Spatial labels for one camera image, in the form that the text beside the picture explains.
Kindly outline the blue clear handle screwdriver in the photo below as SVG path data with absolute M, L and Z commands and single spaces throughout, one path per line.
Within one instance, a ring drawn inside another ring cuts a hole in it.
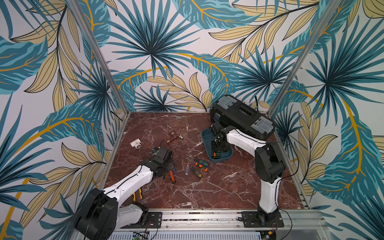
M 185 171 L 185 175 L 188 176 L 188 175 L 189 175 L 189 172 L 190 172 L 190 165 L 189 165 L 189 161 L 186 160 L 186 171 Z

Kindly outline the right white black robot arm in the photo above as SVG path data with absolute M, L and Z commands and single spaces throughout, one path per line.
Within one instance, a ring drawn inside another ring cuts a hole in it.
M 255 171 L 261 180 L 256 222 L 263 227 L 271 224 L 279 215 L 278 192 L 286 169 L 284 158 L 275 152 L 278 144 L 258 140 L 233 126 L 223 127 L 218 122 L 211 124 L 210 131 L 214 135 L 213 155 L 224 153 L 230 145 L 234 145 L 254 157 Z

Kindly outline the green orange ratchet screwdriver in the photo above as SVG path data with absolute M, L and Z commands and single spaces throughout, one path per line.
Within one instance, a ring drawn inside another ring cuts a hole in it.
M 207 161 L 199 159 L 197 157 L 187 155 L 187 159 L 189 162 L 194 163 L 197 167 L 199 167 L 201 170 L 203 170 L 205 172 L 208 170 L 208 168 L 210 166 L 210 164 Z

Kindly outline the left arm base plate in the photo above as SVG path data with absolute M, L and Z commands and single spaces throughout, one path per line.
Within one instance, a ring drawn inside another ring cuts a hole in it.
M 122 229 L 158 229 L 162 226 L 163 212 L 148 212 L 136 224 L 125 225 Z

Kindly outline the teal plastic storage box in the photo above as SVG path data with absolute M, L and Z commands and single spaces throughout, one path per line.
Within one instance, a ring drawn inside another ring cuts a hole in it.
M 212 154 L 211 141 L 213 139 L 213 133 L 211 132 L 210 129 L 204 129 L 202 131 L 202 139 L 203 139 L 203 144 L 204 144 L 205 149 L 206 149 L 207 156 L 211 162 L 213 162 L 213 163 L 226 162 L 227 160 L 229 160 L 233 156 L 233 149 L 231 146 L 229 146 L 229 150 L 227 153 L 224 153 L 223 158 L 213 159 L 211 157 L 211 154 Z

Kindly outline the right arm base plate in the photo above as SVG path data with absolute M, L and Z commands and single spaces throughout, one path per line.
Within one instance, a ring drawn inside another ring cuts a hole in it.
M 247 211 L 241 212 L 237 218 L 245 228 L 282 228 L 285 226 L 279 212 L 266 214 L 264 212 Z

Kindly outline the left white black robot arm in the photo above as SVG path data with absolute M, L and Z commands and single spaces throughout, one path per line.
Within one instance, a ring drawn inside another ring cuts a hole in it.
M 103 190 L 94 188 L 87 193 L 76 214 L 74 228 L 89 240 L 107 240 L 112 233 L 126 226 L 146 227 L 149 210 L 140 203 L 127 207 L 122 204 L 141 187 L 165 176 L 175 168 L 173 152 L 158 147 L 125 178 Z

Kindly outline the black yellow stubby screwdriver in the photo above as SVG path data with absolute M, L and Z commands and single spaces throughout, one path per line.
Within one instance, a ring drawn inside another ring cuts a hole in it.
M 197 176 L 197 178 L 201 181 L 203 179 L 203 175 L 202 173 L 196 169 L 195 167 L 192 167 L 192 171 L 193 173 L 195 174 L 195 176 Z

